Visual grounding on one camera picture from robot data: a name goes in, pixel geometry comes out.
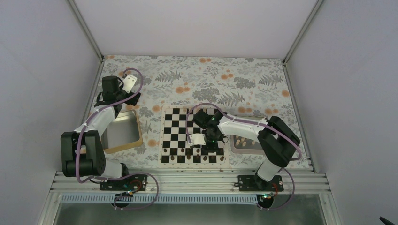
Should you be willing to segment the metal tray with light pieces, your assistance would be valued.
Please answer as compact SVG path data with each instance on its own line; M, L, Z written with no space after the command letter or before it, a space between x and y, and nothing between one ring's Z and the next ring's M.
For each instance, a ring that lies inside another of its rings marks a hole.
M230 137L232 152L236 154L265 155L258 141L258 135L264 129L259 123L265 122L267 124L267 120L255 117L239 117L239 119L251 121L254 124L237 122L236 120L229 123L227 135Z

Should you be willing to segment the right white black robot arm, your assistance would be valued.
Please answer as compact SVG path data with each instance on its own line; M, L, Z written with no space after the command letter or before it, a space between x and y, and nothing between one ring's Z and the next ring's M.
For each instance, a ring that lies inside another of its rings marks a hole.
M273 177L294 160L295 153L302 155L300 139L277 116L268 120L250 120L219 110L214 115L209 115L201 109L194 114L192 120L204 131L202 134L187 134L189 145L214 149L215 143L226 135L240 136L260 144L265 159L254 178L255 187L260 191L265 191L272 185Z

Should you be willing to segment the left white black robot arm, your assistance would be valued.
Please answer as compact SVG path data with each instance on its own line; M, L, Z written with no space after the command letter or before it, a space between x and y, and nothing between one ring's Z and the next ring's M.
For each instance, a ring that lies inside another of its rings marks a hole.
M119 190L130 185L130 176L123 172L125 165L106 160L101 137L120 113L123 103L137 104L141 94L132 90L137 80L133 75L123 79L117 76L102 78L102 91L96 98L94 112L74 131L61 135L64 176L76 177L79 182L95 177L112 179L112 184Z

